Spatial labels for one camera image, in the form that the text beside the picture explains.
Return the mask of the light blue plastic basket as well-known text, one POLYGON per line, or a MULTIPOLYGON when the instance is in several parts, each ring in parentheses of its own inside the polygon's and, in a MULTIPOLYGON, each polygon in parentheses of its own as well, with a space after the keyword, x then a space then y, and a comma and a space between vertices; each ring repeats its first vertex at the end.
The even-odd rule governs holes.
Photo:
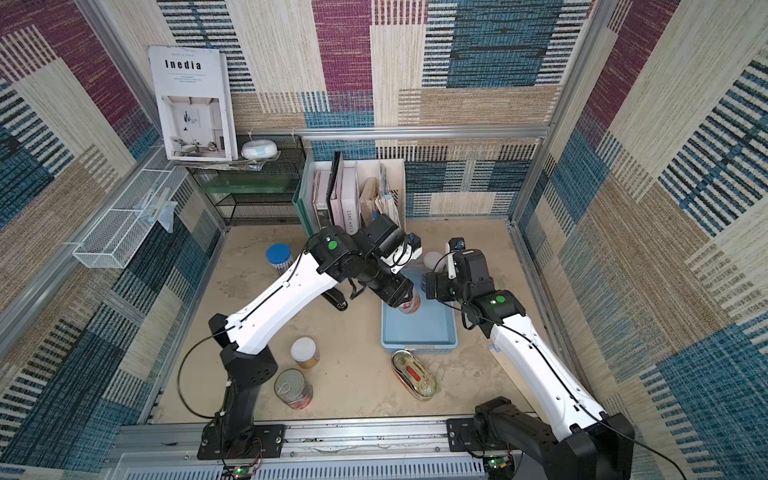
POLYGON ((420 306, 414 313, 403 313, 386 304, 381 306, 381 345, 393 353, 411 350, 421 353, 448 353, 458 346, 453 310, 426 298, 421 290, 419 269, 405 269, 419 294, 420 306))

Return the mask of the pink can white lid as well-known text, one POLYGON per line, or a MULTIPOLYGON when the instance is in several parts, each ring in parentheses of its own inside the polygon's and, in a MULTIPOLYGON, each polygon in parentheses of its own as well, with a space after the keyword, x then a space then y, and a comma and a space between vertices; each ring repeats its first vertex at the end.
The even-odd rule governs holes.
POLYGON ((420 295, 417 291, 413 291, 411 298, 397 307, 397 310, 403 314, 413 314, 418 311, 421 305, 420 295))

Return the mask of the oval gold fish tin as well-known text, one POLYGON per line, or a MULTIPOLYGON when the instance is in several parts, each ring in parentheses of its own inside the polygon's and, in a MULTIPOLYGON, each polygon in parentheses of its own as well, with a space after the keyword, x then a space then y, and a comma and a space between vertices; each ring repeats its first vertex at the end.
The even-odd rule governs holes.
POLYGON ((438 382, 410 351, 398 350, 391 358, 392 369, 409 393, 419 401, 429 401, 438 392, 438 382))

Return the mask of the yellow can white lid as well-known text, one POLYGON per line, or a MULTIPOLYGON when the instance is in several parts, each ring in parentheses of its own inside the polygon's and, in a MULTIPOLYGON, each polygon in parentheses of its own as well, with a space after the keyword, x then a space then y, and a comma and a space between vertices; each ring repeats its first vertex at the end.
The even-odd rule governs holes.
POLYGON ((301 337, 290 348, 291 358, 302 369, 311 369, 319 362, 320 356, 316 342, 310 337, 301 337))

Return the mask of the silver round pull-tab can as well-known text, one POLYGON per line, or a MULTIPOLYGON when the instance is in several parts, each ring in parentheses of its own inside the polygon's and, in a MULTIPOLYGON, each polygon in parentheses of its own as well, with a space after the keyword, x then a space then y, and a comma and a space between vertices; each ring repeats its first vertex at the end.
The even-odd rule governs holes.
POLYGON ((289 408, 301 410, 313 399, 313 387, 304 374, 297 369, 281 372, 275 380, 274 392, 289 408))

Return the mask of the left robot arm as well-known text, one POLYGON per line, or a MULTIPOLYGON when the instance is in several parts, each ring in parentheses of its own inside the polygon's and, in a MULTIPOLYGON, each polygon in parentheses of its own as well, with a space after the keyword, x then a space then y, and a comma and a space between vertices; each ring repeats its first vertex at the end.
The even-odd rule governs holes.
POLYGON ((414 284, 402 268, 421 254, 418 235, 378 215, 354 234, 331 225, 312 235, 295 262, 256 299, 209 321, 210 337, 220 348, 227 374, 221 408, 209 416, 197 457, 219 460, 254 457, 264 441, 254 425, 263 384, 278 363, 269 343, 280 329, 315 298, 350 281, 398 308, 413 299, 414 284))

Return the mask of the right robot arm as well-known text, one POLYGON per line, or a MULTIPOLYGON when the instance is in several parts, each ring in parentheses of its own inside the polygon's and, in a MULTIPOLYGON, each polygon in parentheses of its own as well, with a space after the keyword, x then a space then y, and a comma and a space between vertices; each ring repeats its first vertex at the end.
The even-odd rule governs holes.
POLYGON ((609 414, 542 341, 525 308, 495 287, 484 254, 453 239, 425 277, 426 295, 460 312, 511 362, 544 413, 522 413, 502 397, 475 409, 485 442, 504 443, 537 462, 549 479, 628 479, 641 443, 627 417, 609 414))

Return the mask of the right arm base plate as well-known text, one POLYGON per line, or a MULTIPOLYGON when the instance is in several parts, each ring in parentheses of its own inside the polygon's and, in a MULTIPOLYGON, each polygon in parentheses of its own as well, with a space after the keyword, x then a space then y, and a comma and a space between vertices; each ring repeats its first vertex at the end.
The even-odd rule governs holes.
POLYGON ((445 427, 451 452, 480 455, 509 450, 507 443, 491 441, 489 437, 481 435, 470 417, 449 418, 445 421, 445 427))

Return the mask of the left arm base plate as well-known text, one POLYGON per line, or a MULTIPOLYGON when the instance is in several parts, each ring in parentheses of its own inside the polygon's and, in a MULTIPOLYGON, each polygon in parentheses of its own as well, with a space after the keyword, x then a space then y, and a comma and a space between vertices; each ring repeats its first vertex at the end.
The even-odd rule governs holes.
POLYGON ((198 460, 279 458, 285 436, 284 424, 254 424, 244 433, 220 439, 221 427, 209 422, 203 429, 196 458, 198 460))

